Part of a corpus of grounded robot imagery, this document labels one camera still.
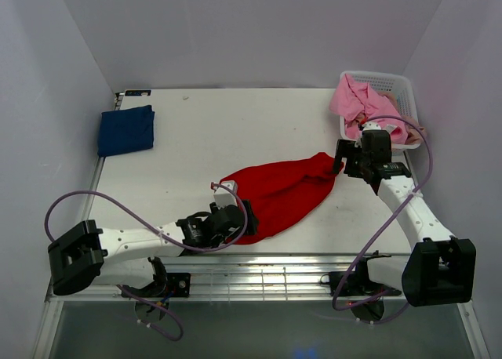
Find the red t-shirt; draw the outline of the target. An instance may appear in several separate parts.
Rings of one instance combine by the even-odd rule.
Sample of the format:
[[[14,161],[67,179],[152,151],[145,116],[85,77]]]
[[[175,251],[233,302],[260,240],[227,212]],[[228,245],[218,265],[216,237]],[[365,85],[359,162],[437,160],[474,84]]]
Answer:
[[[343,166],[320,152],[311,158],[250,166],[225,176],[234,181],[237,195],[250,202],[258,220],[257,232],[245,235],[238,245],[272,238],[299,223],[331,193]]]

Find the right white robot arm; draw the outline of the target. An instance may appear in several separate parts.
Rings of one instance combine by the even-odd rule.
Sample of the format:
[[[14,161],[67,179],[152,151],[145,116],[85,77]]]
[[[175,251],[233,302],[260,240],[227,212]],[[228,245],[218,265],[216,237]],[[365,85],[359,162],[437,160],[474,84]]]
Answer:
[[[401,292],[411,306],[466,303],[474,286],[476,249],[457,238],[430,210],[411,172],[392,160],[391,138],[382,129],[362,132],[359,140],[339,140],[334,170],[364,180],[393,212],[388,220],[404,232],[408,259],[362,253],[333,291],[335,296],[361,292],[375,299]]]

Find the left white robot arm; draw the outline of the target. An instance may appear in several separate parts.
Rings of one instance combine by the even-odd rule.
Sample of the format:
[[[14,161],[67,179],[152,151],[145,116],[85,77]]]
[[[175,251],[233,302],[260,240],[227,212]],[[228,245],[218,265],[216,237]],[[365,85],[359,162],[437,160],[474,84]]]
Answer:
[[[81,221],[48,247],[53,293],[69,296],[91,285],[121,285],[146,297],[168,284],[163,257],[221,250],[237,238],[254,237],[257,219],[249,201],[242,206],[212,203],[208,212],[152,229],[100,228]]]

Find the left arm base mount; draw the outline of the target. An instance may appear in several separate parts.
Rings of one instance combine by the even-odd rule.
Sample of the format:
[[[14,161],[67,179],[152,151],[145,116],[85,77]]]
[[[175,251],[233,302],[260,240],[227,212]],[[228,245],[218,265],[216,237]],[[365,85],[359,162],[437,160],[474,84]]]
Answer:
[[[143,299],[157,299],[156,303],[166,309],[172,298],[187,298],[190,295],[191,275],[189,273],[168,273],[158,258],[148,258],[153,275],[143,288],[130,288],[132,294]],[[159,322],[165,312],[143,302],[136,302],[135,312],[139,319],[147,322]]]

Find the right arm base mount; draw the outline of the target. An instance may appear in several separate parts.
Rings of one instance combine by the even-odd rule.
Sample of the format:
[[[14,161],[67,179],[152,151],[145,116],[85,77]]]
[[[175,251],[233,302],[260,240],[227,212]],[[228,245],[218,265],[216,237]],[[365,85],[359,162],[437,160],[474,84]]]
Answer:
[[[361,296],[367,298],[380,293],[384,293],[386,296],[401,295],[401,292],[398,289],[375,283],[369,279],[367,263],[369,259],[375,258],[380,258],[380,256],[365,257],[359,261],[342,286],[340,296]],[[319,284],[329,287],[329,294],[334,296],[336,287],[342,280],[343,275],[343,271],[330,271],[329,273],[321,276]],[[383,296],[362,304],[361,306],[351,308],[350,311],[356,318],[359,318],[364,322],[380,322],[384,319],[385,311]]]

